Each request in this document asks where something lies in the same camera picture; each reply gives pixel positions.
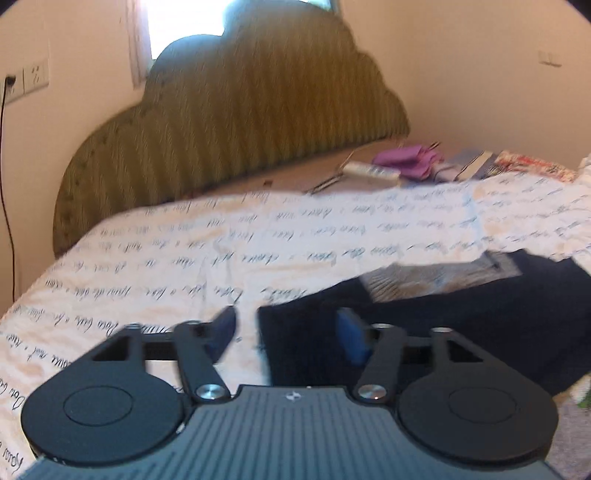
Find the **logo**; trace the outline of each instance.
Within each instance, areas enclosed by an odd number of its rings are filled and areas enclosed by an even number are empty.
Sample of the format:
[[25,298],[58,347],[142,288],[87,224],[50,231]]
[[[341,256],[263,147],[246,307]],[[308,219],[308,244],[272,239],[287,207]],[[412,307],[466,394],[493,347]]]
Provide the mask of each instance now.
[[287,400],[289,400],[290,402],[293,402],[293,403],[295,403],[299,399],[301,399],[301,395],[298,392],[296,392],[296,391],[293,391],[291,393],[288,393],[285,397],[286,397]]

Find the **power cord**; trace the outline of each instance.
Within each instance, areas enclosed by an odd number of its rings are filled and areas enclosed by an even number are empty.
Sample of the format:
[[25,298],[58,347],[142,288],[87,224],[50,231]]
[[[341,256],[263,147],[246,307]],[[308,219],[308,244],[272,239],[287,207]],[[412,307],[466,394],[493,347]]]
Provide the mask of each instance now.
[[2,211],[4,211],[4,219],[6,220],[6,228],[8,230],[8,238],[10,239],[10,249],[12,252],[12,302],[16,299],[16,274],[15,274],[15,255],[14,255],[14,240],[12,239],[12,231],[10,230],[10,222],[8,221],[8,214],[6,212],[6,204],[4,203],[4,188],[2,182],[2,130],[4,128],[4,106],[6,104],[6,93],[8,87],[15,84],[17,78],[13,75],[7,75],[4,79],[4,94],[2,95],[2,108],[0,108],[0,200],[2,201]]

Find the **purple cloth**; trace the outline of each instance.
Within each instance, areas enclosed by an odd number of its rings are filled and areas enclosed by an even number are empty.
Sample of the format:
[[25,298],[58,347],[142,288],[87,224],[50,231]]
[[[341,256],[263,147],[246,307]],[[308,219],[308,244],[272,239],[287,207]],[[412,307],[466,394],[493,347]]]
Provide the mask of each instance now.
[[408,179],[424,180],[431,172],[431,165],[443,161],[443,157],[435,150],[422,145],[394,148],[378,153],[372,163],[382,167],[400,170],[400,175]]

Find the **bedsheet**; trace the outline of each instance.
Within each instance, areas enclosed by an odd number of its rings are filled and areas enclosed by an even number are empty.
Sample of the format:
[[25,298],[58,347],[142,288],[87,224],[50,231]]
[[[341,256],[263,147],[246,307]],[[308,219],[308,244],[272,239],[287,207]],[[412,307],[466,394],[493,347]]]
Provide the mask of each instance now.
[[[509,173],[369,194],[248,193],[102,222],[0,323],[0,478],[34,460],[20,429],[27,395],[127,323],[163,332],[234,304],[239,331],[217,368],[235,390],[267,380],[255,324],[262,304],[394,261],[471,261],[486,249],[572,256],[591,272],[591,171],[583,173],[572,185]],[[169,362],[150,371],[180,386]]]

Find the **upholstered headboard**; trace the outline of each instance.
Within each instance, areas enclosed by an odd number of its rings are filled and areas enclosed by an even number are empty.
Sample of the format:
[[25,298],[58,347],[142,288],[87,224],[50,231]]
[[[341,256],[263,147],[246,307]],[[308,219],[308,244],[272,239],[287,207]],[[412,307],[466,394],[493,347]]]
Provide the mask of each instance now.
[[141,103],[74,155],[56,201],[56,256],[116,213],[408,134],[402,103],[337,15],[293,0],[232,5],[221,37],[168,46]]

